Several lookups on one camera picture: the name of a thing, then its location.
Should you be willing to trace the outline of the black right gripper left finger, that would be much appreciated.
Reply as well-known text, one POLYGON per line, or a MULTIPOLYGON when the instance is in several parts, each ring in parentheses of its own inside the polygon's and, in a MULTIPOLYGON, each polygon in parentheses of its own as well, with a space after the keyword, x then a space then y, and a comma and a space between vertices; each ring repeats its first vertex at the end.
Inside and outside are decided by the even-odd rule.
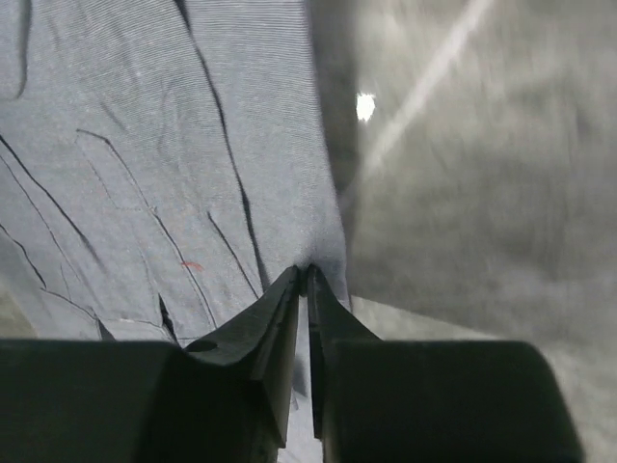
POLYGON ((5 462, 274 462, 286 444, 300 272, 185 347, 3 340, 5 462))

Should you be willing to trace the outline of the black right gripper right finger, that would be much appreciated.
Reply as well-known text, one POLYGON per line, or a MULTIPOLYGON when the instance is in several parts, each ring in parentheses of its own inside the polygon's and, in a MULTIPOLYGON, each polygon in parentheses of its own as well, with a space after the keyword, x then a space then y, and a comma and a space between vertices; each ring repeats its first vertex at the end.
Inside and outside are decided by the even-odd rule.
POLYGON ((581 462, 541 352, 512 340, 382 340, 306 282, 312 416, 327 462, 581 462))

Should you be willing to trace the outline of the grey long sleeve shirt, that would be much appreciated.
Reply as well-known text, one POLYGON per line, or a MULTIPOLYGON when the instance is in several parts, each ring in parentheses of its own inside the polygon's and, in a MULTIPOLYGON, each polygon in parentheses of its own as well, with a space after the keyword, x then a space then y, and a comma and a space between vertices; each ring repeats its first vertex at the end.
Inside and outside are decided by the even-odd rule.
POLYGON ((40 340, 179 347, 346 246, 305 1, 5 1, 1 283, 40 340))

